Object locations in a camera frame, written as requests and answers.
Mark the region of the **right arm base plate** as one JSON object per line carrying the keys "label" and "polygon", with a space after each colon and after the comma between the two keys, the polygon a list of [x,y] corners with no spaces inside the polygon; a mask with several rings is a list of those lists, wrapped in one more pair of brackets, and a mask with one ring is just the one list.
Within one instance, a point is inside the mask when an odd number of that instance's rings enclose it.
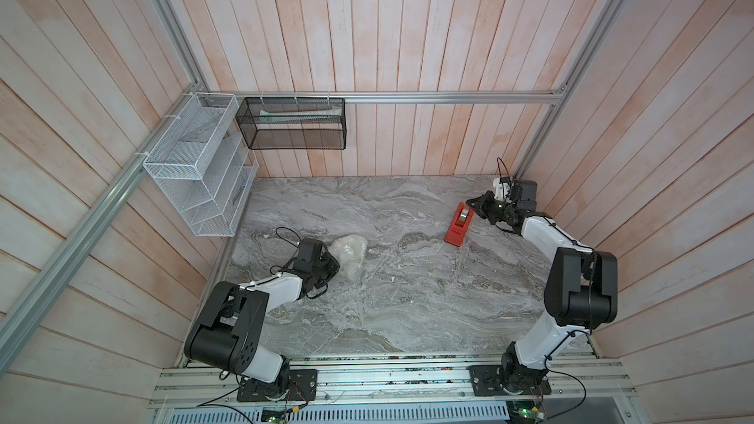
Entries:
{"label": "right arm base plate", "polygon": [[552,394],[547,372],[527,367],[503,365],[474,365],[469,367],[469,377],[476,397],[519,396]]}

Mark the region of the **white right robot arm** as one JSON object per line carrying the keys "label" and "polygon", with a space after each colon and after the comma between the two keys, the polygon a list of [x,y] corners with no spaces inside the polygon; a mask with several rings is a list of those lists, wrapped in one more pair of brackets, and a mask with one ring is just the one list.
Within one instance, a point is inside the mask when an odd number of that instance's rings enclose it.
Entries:
{"label": "white right robot arm", "polygon": [[538,386],[550,360],[577,335],[588,335],[618,315],[618,259],[585,245],[538,211],[536,192],[536,182],[500,177],[492,190],[465,202],[480,219],[507,225],[551,261],[544,312],[502,358],[498,376],[510,394]]}

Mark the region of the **red tape dispenser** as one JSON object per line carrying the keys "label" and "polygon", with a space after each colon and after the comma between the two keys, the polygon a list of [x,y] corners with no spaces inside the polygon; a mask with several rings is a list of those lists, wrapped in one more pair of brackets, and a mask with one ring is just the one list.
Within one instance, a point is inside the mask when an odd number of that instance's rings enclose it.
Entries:
{"label": "red tape dispenser", "polygon": [[444,237],[445,243],[461,247],[465,241],[473,215],[474,211],[466,203],[460,203]]}

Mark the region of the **clear bubble wrap sheet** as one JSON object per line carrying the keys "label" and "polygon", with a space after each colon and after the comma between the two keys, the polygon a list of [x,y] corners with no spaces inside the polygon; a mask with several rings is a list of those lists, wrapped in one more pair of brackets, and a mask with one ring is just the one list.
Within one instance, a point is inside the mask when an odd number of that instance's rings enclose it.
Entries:
{"label": "clear bubble wrap sheet", "polygon": [[367,239],[359,235],[348,235],[334,239],[329,252],[340,264],[340,273],[352,282],[357,282],[363,271],[367,252]]}

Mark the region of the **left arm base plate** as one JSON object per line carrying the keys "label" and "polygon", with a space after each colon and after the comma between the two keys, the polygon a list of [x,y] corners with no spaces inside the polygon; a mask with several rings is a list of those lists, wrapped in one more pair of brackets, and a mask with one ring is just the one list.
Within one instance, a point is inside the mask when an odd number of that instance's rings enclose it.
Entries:
{"label": "left arm base plate", "polygon": [[277,402],[299,400],[312,402],[316,397],[318,371],[310,369],[285,369],[271,383],[245,379],[238,390],[238,402]]}

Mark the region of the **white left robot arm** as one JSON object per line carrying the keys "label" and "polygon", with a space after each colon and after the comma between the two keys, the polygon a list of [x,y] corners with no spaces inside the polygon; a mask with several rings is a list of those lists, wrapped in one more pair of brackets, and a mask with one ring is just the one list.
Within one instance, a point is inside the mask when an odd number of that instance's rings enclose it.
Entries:
{"label": "white left robot arm", "polygon": [[286,359],[260,344],[267,313],[322,296],[339,270],[323,241],[302,239],[294,256],[272,276],[245,284],[217,283],[190,328],[184,354],[261,383],[278,381]]}

